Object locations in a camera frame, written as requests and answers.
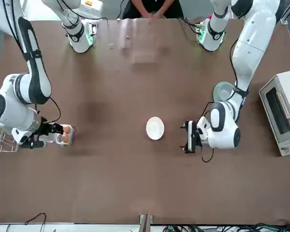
egg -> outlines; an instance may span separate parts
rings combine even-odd
[[[64,134],[61,139],[65,144],[69,143],[70,141],[70,137],[67,134]]]
[[[63,131],[66,133],[66,134],[70,134],[71,133],[71,127],[70,125],[63,125]]]

brown table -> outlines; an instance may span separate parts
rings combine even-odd
[[[290,70],[290,38],[277,25],[241,111],[237,149],[185,155],[180,126],[197,119],[220,81],[234,82],[229,49],[243,22],[231,20],[221,48],[209,53],[177,20],[99,23],[96,47],[77,54],[60,22],[34,22],[59,104],[60,123],[75,127],[72,146],[0,153],[0,222],[24,222],[39,212],[48,222],[280,224],[290,220],[290,156],[280,157],[258,90]],[[0,86],[25,72],[6,36]],[[56,118],[51,101],[39,106]],[[161,141],[145,124],[159,116]],[[206,159],[210,148],[203,149]]]

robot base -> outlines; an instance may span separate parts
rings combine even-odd
[[[74,51],[77,53],[85,53],[94,45],[95,36],[97,33],[97,25],[92,22],[87,22],[82,20],[84,25],[84,31],[82,35],[77,38],[75,36],[68,36],[70,45],[73,47]]]
[[[213,36],[208,32],[208,29],[207,29],[208,22],[209,22],[209,18],[197,24],[196,32],[200,33],[200,35],[197,34],[197,41],[207,51],[214,52],[222,44],[223,38],[226,32],[224,32],[218,40],[214,40]]]

metal clamp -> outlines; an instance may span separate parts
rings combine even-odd
[[[23,54],[25,61],[27,62],[30,59],[42,58],[42,53],[40,50],[35,50],[31,52],[26,52]]]

black cable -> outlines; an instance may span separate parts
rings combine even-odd
[[[230,63],[231,63],[231,66],[232,66],[232,70],[233,70],[233,73],[234,73],[234,76],[235,76],[235,87],[237,88],[237,85],[238,85],[238,81],[237,81],[237,75],[236,75],[236,71],[235,71],[235,68],[234,68],[234,65],[233,65],[233,62],[232,62],[232,49],[233,47],[235,46],[235,44],[237,43],[238,39],[236,39],[234,41],[234,43],[232,44],[231,48],[230,48],[230,55],[229,55],[229,58],[230,58]],[[235,94],[235,91],[233,91],[233,94],[226,100],[230,100]]]
[[[25,222],[25,226],[27,226],[29,224],[29,222],[33,221],[34,219],[36,219],[37,217],[39,217],[40,215],[44,215],[44,221],[42,223],[42,226],[41,226],[41,229],[40,229],[40,232],[42,232],[42,229],[43,229],[43,225],[45,225],[45,222],[46,222],[46,213],[39,213],[37,214],[36,216],[34,216],[33,218],[29,219],[28,221]]]
[[[57,109],[58,109],[58,111],[59,111],[59,117],[58,117],[57,119],[53,120],[53,121],[47,121],[47,122],[44,122],[44,124],[57,122],[57,121],[61,118],[61,110],[60,110],[59,106],[57,105],[57,103],[55,102],[55,100],[52,99],[52,97],[49,97],[49,98],[50,98],[50,100],[52,100],[53,103],[56,105],[56,107],[57,107]]]
[[[182,230],[184,229],[186,232],[189,232],[183,225],[178,225]]]
[[[81,18],[86,18],[86,19],[90,19],[90,20],[106,19],[106,21],[107,21],[107,23],[108,23],[108,19],[107,19],[106,17],[101,17],[101,18],[88,18],[88,17],[82,16],[82,15],[78,14],[77,12],[75,12],[74,10],[72,10],[72,9],[70,8],[70,6],[68,6],[68,5],[66,4],[66,2],[65,2],[64,0],[61,0],[61,1],[63,2],[63,4],[65,4],[65,6],[66,6],[70,11],[72,11],[74,14],[80,16]]]
[[[6,231],[5,231],[5,232],[8,232],[8,231],[9,231],[10,226],[11,226],[11,225],[8,225],[8,227],[6,228]]]
[[[119,17],[121,16],[121,6],[122,6],[122,4],[123,4],[124,1],[125,1],[125,0],[122,0],[121,3],[120,3],[120,11],[119,11],[119,14],[118,14],[117,18],[119,18]]]
[[[227,226],[223,227],[222,232],[227,232],[229,229],[231,229],[233,226],[230,226],[227,228]]]
[[[12,20],[13,20],[13,23],[14,23],[14,30],[15,30],[15,35],[16,35],[15,39],[20,44],[20,40],[19,40],[18,32],[17,32],[17,27],[16,27],[16,21],[15,21],[14,1],[11,2],[11,8],[12,8]]]
[[[2,0],[2,4],[3,4],[4,13],[5,13],[5,18],[6,18],[6,21],[8,22],[8,25],[9,25],[9,28],[10,28],[10,30],[11,30],[11,33],[13,34],[13,37],[14,37],[14,39],[16,40],[16,43],[17,43],[19,49],[21,50],[22,53],[24,53],[24,52],[23,52],[23,48],[21,47],[19,41],[17,40],[17,38],[16,38],[16,36],[15,36],[15,33],[14,33],[14,30],[13,30],[13,28],[12,28],[12,25],[11,25],[11,23],[10,23],[9,16],[8,16],[8,13],[7,13],[7,10],[6,10],[5,0]]]
[[[57,1],[58,5],[60,6],[62,12],[64,12],[64,9],[63,9],[63,7],[61,6],[60,2],[59,2],[58,0],[56,0],[56,1]],[[68,19],[68,21],[72,24],[72,26],[76,26],[76,25],[77,25],[77,24],[72,23],[68,17],[67,17],[67,19]]]
[[[205,113],[205,111],[206,111],[208,105],[209,105],[209,104],[213,104],[213,103],[215,103],[215,102],[214,102],[214,101],[209,101],[209,102],[206,104],[206,107],[204,108],[204,110],[203,110],[201,116],[199,117],[197,123],[200,121],[201,117],[204,115],[204,113]]]
[[[178,19],[178,21],[181,19],[183,22],[185,22],[185,23],[188,25],[188,27],[190,28],[190,30],[191,30],[193,33],[195,33],[195,34],[197,34],[197,35],[201,35],[201,33],[196,32],[196,31],[192,28],[192,27],[196,27],[196,25],[194,25],[194,24],[188,22],[188,20],[186,21],[184,18],[181,18],[181,17],[179,17],[179,18],[177,18],[177,19]]]
[[[209,158],[209,160],[204,160],[204,158],[203,158],[203,150],[202,150],[202,147],[201,147],[201,159],[202,159],[202,161],[204,163],[209,163],[213,159],[213,156],[214,156],[214,149],[213,149],[211,158]]]
[[[192,225],[188,225],[188,228],[191,230],[191,232],[197,232],[197,230]]]

